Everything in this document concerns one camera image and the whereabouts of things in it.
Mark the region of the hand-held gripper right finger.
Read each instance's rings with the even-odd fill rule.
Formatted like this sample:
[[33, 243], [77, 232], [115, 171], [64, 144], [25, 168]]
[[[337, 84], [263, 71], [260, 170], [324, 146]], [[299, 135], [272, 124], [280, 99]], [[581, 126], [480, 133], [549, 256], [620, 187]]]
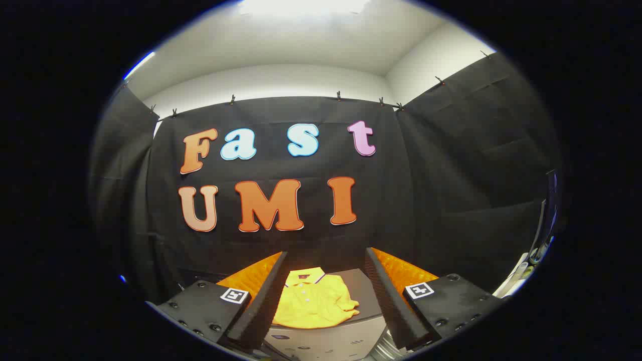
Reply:
[[453, 338], [505, 303], [458, 274], [433, 277], [372, 247], [365, 251], [365, 269], [397, 348]]

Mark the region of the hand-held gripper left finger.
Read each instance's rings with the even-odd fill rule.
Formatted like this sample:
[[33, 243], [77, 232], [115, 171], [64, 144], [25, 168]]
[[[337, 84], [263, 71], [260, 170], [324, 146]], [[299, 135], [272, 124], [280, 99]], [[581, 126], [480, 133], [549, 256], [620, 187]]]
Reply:
[[146, 302], [176, 330], [220, 352], [254, 351], [271, 327], [289, 261], [285, 251], [154, 251]]

